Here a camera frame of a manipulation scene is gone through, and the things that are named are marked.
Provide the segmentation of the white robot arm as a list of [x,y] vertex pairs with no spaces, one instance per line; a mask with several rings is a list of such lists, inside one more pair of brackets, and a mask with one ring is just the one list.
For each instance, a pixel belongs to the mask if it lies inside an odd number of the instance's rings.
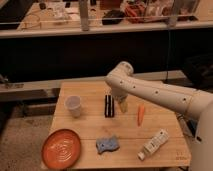
[[132,65],[122,61],[107,74],[113,98],[123,102],[131,94],[196,120],[189,170],[213,171],[213,93],[137,79],[133,72]]

